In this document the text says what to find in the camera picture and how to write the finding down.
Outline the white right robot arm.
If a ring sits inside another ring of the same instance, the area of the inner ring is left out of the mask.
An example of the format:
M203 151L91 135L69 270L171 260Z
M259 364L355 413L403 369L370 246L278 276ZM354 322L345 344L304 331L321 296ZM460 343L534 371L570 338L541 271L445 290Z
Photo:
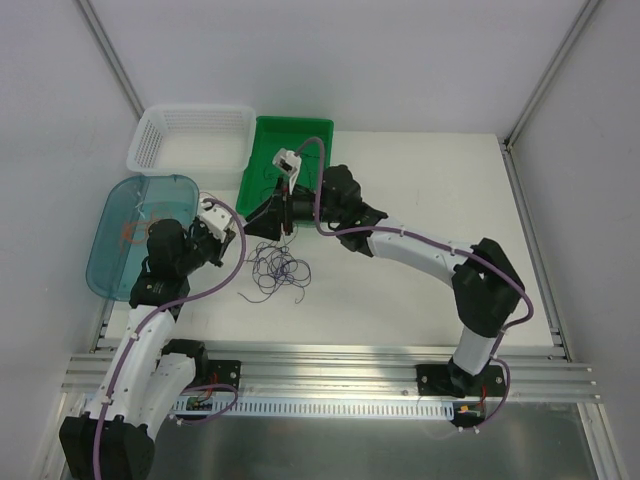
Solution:
M246 234L279 240L298 222L314 222L324 236L351 252L396 261L449 286L463 325L440 392L461 398L480 388L506 323L524 296L524 284L494 240L476 244L433 240L412 232L384 211L368 205L345 165L327 168L314 189L290 186L280 176L269 198L247 219Z

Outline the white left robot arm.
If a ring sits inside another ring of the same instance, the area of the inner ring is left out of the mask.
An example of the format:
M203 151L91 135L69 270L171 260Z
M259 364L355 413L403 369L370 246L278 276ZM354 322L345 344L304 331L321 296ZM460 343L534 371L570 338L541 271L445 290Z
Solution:
M184 303L194 300L189 276L222 257L236 221L214 207L189 227L161 219L148 230L140 274L132 287L124 336L93 399L66 417L59 439L75 479L145 479L158 431L179 395L210 377L204 347L170 341Z

